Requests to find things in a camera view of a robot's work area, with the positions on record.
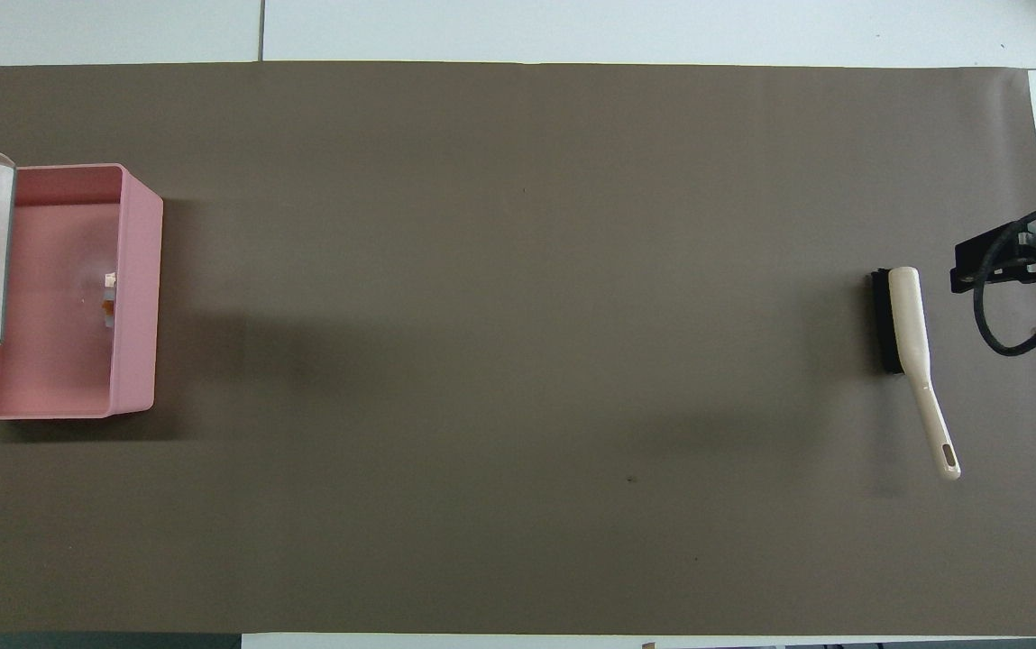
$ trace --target cleaning brush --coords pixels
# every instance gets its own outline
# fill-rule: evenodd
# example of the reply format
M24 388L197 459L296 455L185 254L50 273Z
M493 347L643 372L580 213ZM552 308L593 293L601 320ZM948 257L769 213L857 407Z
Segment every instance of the cleaning brush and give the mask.
M946 480L958 480L962 468L958 465L958 455L930 382L930 346L926 340L918 271L909 265L892 270L881 267L871 273L871 285L882 368L892 374L906 375L934 457L934 468Z

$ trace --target brown backdrop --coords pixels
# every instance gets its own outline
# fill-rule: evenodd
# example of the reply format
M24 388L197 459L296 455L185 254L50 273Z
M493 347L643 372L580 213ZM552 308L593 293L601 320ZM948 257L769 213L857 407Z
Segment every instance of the brown backdrop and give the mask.
M1036 352L947 287L1021 72L0 68L0 150L167 201L153 410L0 423L0 629L1036 633Z

